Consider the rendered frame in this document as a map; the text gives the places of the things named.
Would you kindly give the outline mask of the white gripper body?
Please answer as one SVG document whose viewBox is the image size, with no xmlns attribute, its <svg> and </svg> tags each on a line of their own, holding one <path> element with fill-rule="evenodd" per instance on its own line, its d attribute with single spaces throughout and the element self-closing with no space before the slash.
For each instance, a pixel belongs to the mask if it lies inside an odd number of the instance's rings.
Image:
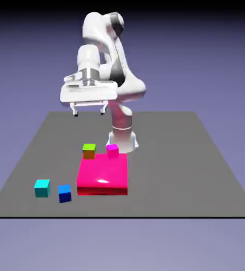
<svg viewBox="0 0 245 271">
<path fill-rule="evenodd" d="M 60 92 L 60 102 L 70 103 L 103 102 L 117 99 L 117 83 L 92 81 L 91 85 L 83 85 L 83 81 L 65 83 Z"/>
</svg>

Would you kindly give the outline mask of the small green cube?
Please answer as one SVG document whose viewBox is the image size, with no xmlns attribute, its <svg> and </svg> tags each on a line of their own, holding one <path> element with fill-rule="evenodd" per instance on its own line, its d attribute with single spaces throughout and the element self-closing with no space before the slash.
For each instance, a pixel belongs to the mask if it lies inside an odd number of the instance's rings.
<svg viewBox="0 0 245 271">
<path fill-rule="evenodd" d="M 85 143 L 82 148 L 84 159 L 94 159 L 96 153 L 95 143 Z"/>
</svg>

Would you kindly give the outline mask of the small magenta cube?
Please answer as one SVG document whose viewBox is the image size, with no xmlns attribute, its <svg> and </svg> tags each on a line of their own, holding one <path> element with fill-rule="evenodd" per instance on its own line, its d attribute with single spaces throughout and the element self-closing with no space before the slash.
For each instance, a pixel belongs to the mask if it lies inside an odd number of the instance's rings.
<svg viewBox="0 0 245 271">
<path fill-rule="evenodd" d="M 106 146 L 106 154 L 109 159 L 117 158 L 119 156 L 119 148 L 117 144 L 108 144 Z"/>
</svg>

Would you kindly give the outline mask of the small blue cube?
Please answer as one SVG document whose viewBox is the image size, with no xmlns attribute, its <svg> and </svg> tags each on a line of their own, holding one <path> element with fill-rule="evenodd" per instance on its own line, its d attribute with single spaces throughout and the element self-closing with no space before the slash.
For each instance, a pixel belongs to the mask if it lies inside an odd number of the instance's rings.
<svg viewBox="0 0 245 271">
<path fill-rule="evenodd" d="M 71 202 L 71 187 L 70 185 L 58 186 L 59 203 Z"/>
</svg>

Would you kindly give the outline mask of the small cyan cube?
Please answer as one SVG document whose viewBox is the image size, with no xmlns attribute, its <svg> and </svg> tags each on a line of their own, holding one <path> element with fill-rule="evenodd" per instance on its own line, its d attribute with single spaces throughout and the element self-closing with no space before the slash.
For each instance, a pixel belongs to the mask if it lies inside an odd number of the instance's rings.
<svg viewBox="0 0 245 271">
<path fill-rule="evenodd" d="M 34 192 L 36 197 L 47 198 L 51 190 L 49 179 L 37 179 L 34 185 Z"/>
</svg>

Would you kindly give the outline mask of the large pink box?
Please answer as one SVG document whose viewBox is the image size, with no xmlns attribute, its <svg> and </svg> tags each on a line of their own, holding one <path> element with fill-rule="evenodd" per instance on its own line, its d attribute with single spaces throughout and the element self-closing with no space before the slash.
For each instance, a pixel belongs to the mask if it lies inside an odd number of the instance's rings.
<svg viewBox="0 0 245 271">
<path fill-rule="evenodd" d="M 128 156 L 109 158 L 97 153 L 94 159 L 82 158 L 76 180 L 78 195 L 127 195 Z"/>
</svg>

